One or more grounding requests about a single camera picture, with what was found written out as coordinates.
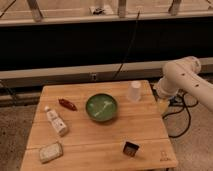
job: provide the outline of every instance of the green bowl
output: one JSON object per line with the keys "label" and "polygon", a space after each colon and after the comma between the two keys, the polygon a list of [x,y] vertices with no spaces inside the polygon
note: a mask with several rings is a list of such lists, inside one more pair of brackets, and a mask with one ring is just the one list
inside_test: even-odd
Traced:
{"label": "green bowl", "polygon": [[96,94],[87,101],[86,111],[95,121],[108,121],[116,116],[117,102],[108,94]]}

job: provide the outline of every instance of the red chili pepper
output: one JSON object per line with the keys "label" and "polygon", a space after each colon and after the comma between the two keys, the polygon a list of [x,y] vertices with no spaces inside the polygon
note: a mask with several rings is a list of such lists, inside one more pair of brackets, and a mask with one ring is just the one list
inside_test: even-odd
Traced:
{"label": "red chili pepper", "polygon": [[77,110],[76,106],[72,102],[70,102],[70,101],[68,101],[66,99],[58,99],[58,101],[59,101],[60,105],[66,107],[66,108],[68,108],[70,110],[73,110],[73,111]]}

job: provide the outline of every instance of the bottle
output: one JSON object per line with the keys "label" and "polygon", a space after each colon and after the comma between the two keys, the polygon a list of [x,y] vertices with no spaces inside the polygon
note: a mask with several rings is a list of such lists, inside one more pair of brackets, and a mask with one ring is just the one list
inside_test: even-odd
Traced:
{"label": "bottle", "polygon": [[55,110],[51,109],[49,106],[45,106],[44,110],[47,113],[48,121],[51,122],[54,130],[59,136],[63,137],[69,132],[67,125],[63,122]]}

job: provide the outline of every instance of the bottle cap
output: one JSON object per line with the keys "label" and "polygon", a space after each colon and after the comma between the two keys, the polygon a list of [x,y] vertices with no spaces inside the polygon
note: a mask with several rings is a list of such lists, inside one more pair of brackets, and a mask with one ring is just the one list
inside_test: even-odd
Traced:
{"label": "bottle cap", "polygon": [[50,107],[49,106],[45,106],[45,108],[44,108],[44,111],[45,112],[48,112],[48,111],[50,111],[51,109],[50,109]]}

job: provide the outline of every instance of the black cable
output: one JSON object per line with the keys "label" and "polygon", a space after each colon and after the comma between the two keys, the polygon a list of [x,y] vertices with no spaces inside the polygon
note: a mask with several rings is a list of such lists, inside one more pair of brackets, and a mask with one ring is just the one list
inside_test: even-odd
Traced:
{"label": "black cable", "polygon": [[[175,98],[180,98],[180,100],[181,100],[181,103],[182,103],[182,97],[178,94]],[[193,107],[195,107],[195,106],[197,106],[199,104],[199,101],[198,100],[196,100],[196,102],[194,103],[194,104],[192,104],[192,105],[187,105],[187,107],[188,108],[193,108]],[[171,104],[170,104],[170,106],[171,107],[183,107],[183,104],[174,104],[174,102],[171,102]]]}
{"label": "black cable", "polygon": [[0,18],[3,17],[3,15],[5,14],[5,12],[7,12],[7,10],[16,2],[16,0],[14,0],[11,4],[9,4],[4,11],[2,11]]}
{"label": "black cable", "polygon": [[180,134],[178,134],[178,135],[169,135],[170,138],[179,138],[179,137],[183,136],[189,130],[189,128],[191,126],[191,114],[190,114],[188,106],[186,105],[186,102],[185,102],[185,95],[186,94],[187,93],[184,93],[183,96],[181,97],[182,103],[183,103],[183,106],[182,106],[181,110],[179,110],[178,112],[168,113],[168,114],[166,114],[163,117],[163,118],[166,118],[166,117],[168,117],[170,115],[178,114],[178,113],[182,112],[184,109],[186,109],[186,112],[187,112],[187,115],[188,115],[188,124],[187,124],[186,128]]}
{"label": "black cable", "polygon": [[122,69],[124,63],[126,62],[128,56],[129,56],[129,54],[130,54],[130,52],[131,52],[132,46],[133,46],[133,44],[134,44],[134,42],[135,42],[135,37],[136,37],[136,33],[137,33],[138,20],[139,20],[139,18],[140,18],[140,11],[138,12],[138,15],[137,15],[137,18],[136,18],[136,21],[135,21],[135,28],[134,28],[134,31],[133,31],[133,34],[132,34],[132,39],[131,39],[131,41],[130,41],[130,43],[129,43],[129,47],[128,47],[128,49],[127,49],[127,52],[126,52],[126,54],[125,54],[125,56],[124,56],[124,58],[123,58],[123,60],[122,60],[122,63],[121,63],[121,65],[120,65],[120,67],[118,68],[118,70],[116,71],[116,73],[113,75],[112,80],[115,80],[115,79],[116,79],[116,77],[117,77],[118,74],[120,73],[120,71],[121,71],[121,69]]}

